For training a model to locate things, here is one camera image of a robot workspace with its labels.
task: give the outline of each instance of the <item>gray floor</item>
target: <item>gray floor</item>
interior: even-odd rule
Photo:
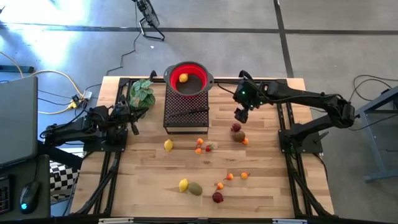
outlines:
[[[161,27],[278,28],[272,0],[152,0],[152,3]],[[398,2],[393,0],[280,0],[280,6],[286,29],[398,29]],[[12,0],[0,14],[0,21],[134,27],[135,15],[130,0]],[[84,90],[100,83],[108,69],[119,65],[120,55],[132,49],[136,35],[137,32],[48,31],[28,26],[22,30],[0,30],[0,49],[20,65],[65,72]],[[254,77],[287,76],[279,34],[167,32],[165,35],[165,42],[140,37],[137,52],[125,57],[124,68],[110,75],[149,75],[151,70],[162,74],[171,64],[195,60],[214,76],[236,76],[241,69]],[[287,35],[287,43],[294,76],[304,78],[310,91],[337,92],[349,98],[352,79],[357,75],[398,78],[396,35]],[[0,57],[0,64],[9,62]],[[16,73],[0,75],[1,80],[19,78]],[[75,94],[71,84],[56,74],[40,75],[39,88],[66,96]],[[375,98],[385,88],[380,83],[367,83],[360,92]],[[99,88],[93,91],[98,94]],[[41,93],[40,97],[63,103],[62,99]],[[365,103],[357,96],[353,98],[356,107]],[[39,109],[57,111],[63,107],[40,102]],[[316,111],[313,115],[321,116]],[[39,131],[48,124],[64,123],[72,117],[72,111],[40,114]],[[332,128],[322,143],[336,214],[398,222],[395,212],[398,179],[363,182],[364,174],[377,170],[364,133]]]

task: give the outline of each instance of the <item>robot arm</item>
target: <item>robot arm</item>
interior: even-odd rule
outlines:
[[[131,129],[135,135],[139,134],[135,122],[148,110],[143,108],[132,110],[124,95],[113,108],[111,114],[105,106],[90,108],[87,115],[67,124],[47,126],[43,132],[45,143],[52,146],[60,146],[68,141],[82,141],[91,148],[105,149],[107,146],[125,144],[127,138],[127,123],[130,122]]]
[[[266,80],[256,84],[251,76],[241,71],[240,81],[233,99],[240,103],[243,109],[237,108],[235,118],[245,123],[249,110],[259,108],[269,103],[297,103],[324,109],[328,114],[305,124],[294,124],[286,133],[290,143],[301,146],[302,141],[312,133],[330,127],[348,128],[354,124],[354,107],[338,94],[312,93],[295,90],[287,85],[286,80]]]

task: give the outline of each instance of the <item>yellow cable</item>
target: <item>yellow cable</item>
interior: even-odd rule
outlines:
[[[22,70],[21,70],[21,68],[18,66],[18,64],[17,64],[12,58],[8,57],[8,55],[6,55],[5,53],[3,53],[3,52],[0,51],[0,54],[4,55],[6,58],[8,58],[8,59],[18,68],[18,71],[19,71],[19,73],[20,73],[20,75],[21,75],[21,78],[24,78],[24,75],[23,75],[23,73],[22,73]],[[79,89],[77,88],[76,84],[75,84],[75,83],[73,82],[73,80],[72,80],[67,74],[65,74],[65,73],[58,72],[58,71],[55,71],[55,70],[42,70],[42,71],[38,71],[38,72],[32,73],[30,76],[32,76],[32,75],[37,75],[37,74],[40,74],[40,73],[46,73],[46,72],[57,73],[57,74],[59,74],[59,75],[63,75],[63,76],[66,77],[67,79],[69,79],[69,81],[72,83],[73,87],[75,87],[76,91],[79,93],[80,99],[83,99],[83,94],[80,93],[80,91],[79,91]],[[38,111],[38,112],[41,113],[41,114],[60,114],[60,113],[63,113],[63,112],[65,112],[65,111],[69,110],[69,109],[71,109],[71,108],[68,106],[68,107],[65,108],[64,110],[57,111],[57,112],[43,112],[43,111]]]
[[[81,94],[80,91],[79,91],[79,89],[77,88],[76,84],[75,84],[75,83],[72,81],[72,79],[71,79],[67,74],[65,74],[65,73],[58,72],[58,71],[55,71],[55,70],[41,70],[41,71],[32,73],[30,76],[32,76],[32,75],[37,75],[37,74],[40,74],[40,73],[46,73],[46,72],[53,72],[53,73],[57,73],[57,74],[63,75],[64,77],[66,77],[67,79],[69,79],[69,81],[72,83],[73,87],[75,87],[76,91],[79,93],[80,97],[83,96],[83,94]]]
[[[67,107],[67,108],[65,108],[65,109],[63,109],[61,111],[57,111],[57,112],[43,112],[43,111],[38,111],[38,112],[42,113],[42,114],[60,114],[60,113],[63,113],[65,111],[67,111],[67,110],[69,110],[69,107]]]

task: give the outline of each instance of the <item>wooden table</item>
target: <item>wooden table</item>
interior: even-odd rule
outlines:
[[[116,99],[120,77],[104,77],[98,105],[111,106]],[[289,78],[291,88],[304,90],[302,78]],[[140,135],[129,130],[126,150],[122,153],[112,209],[113,217],[213,217],[213,218],[290,218],[294,216],[284,156],[279,149],[279,120],[276,106],[264,105],[249,112],[242,130],[249,139],[247,146],[233,142],[230,127],[237,123],[237,103],[230,93],[214,86],[209,91],[210,127],[208,135],[168,135],[163,128],[165,84],[151,86],[155,106],[137,123]],[[223,84],[234,90],[236,86]],[[312,120],[309,107],[293,104],[295,121]],[[204,145],[213,144],[211,153],[195,154],[197,138]],[[174,148],[164,150],[171,139]],[[72,204],[75,212],[89,199],[100,179],[103,152],[92,153],[83,162]],[[307,184],[318,201],[333,213],[325,171],[321,162],[304,154]],[[248,179],[240,173],[249,172]],[[223,180],[233,173],[232,181]],[[187,178],[203,187],[201,196],[180,193],[178,183]],[[211,199],[216,183],[223,181],[224,202]],[[108,189],[103,197],[104,209]],[[304,211],[302,192],[298,190],[300,208]]]

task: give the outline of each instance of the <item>red colander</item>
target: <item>red colander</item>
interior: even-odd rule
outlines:
[[[180,83],[181,74],[188,74],[188,80]],[[214,78],[207,69],[197,62],[181,62],[166,68],[163,76],[165,82],[179,95],[197,96],[213,87]]]

